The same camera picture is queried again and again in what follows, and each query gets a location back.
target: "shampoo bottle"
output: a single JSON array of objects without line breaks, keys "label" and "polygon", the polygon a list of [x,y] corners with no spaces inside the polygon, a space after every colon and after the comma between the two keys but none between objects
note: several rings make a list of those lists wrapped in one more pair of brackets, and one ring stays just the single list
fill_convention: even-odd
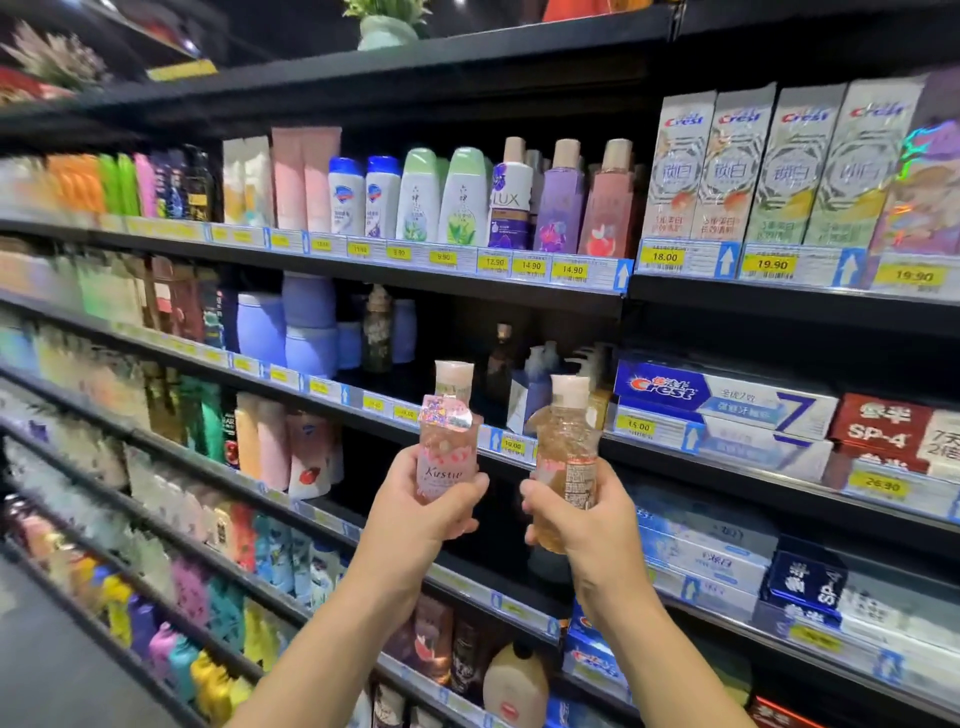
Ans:
[{"label": "shampoo bottle", "polygon": [[490,187],[483,153],[460,147],[450,160],[440,207],[438,242],[486,247]]},{"label": "shampoo bottle", "polygon": [[364,179],[357,163],[347,157],[330,160],[330,231],[339,235],[364,233]]},{"label": "shampoo bottle", "polygon": [[553,151],[553,168],[543,173],[535,251],[577,252],[584,210],[584,175],[579,163],[580,142],[560,139]]},{"label": "shampoo bottle", "polygon": [[490,193],[490,247],[530,247],[530,195],[534,170],[524,163],[526,142],[507,137],[503,162],[493,168]]},{"label": "shampoo bottle", "polygon": [[630,153],[634,143],[629,139],[611,139],[603,155],[603,165],[593,178],[584,231],[580,238],[580,255],[629,257],[627,233],[630,231],[630,210],[634,203],[633,165]]},{"label": "shampoo bottle", "polygon": [[411,149],[403,163],[396,212],[396,239],[437,242],[441,182],[437,155],[425,148]]},{"label": "shampoo bottle", "polygon": [[367,163],[367,237],[390,237],[396,231],[399,202],[399,162],[394,157],[370,157]]}]

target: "potted plant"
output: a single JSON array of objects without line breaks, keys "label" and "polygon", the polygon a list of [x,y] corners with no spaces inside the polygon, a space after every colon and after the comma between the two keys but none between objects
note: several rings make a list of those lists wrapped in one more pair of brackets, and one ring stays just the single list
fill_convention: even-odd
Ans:
[{"label": "potted plant", "polygon": [[358,50],[406,45],[418,39],[415,25],[429,15],[427,0],[345,0],[344,15],[360,18]]}]

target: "aisle floor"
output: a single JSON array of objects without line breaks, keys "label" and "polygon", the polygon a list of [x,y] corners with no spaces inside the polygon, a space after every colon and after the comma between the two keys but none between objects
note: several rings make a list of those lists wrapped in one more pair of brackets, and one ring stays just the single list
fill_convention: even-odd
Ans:
[{"label": "aisle floor", "polygon": [[15,564],[0,556],[3,728],[178,725]]}]

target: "plant pot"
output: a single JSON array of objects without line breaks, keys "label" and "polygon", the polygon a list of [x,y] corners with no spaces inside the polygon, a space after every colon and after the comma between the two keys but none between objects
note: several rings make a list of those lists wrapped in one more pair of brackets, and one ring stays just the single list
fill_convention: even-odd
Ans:
[{"label": "plant pot", "polygon": [[387,15],[371,15],[360,21],[359,51],[407,45],[418,40],[417,31],[402,20]]}]

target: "clear bottle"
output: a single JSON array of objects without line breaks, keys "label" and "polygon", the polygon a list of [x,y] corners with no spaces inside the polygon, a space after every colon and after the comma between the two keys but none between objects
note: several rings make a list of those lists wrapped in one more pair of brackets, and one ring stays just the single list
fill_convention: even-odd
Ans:
[{"label": "clear bottle", "polygon": [[[553,375],[553,402],[536,412],[526,429],[537,434],[535,479],[587,510],[596,498],[597,445],[600,431],[587,422],[590,380],[586,376]],[[554,553],[564,553],[560,534],[534,517],[537,540]]]},{"label": "clear bottle", "polygon": [[386,374],[393,366],[390,332],[392,328],[390,294],[375,285],[367,298],[363,320],[363,368],[372,374]]}]

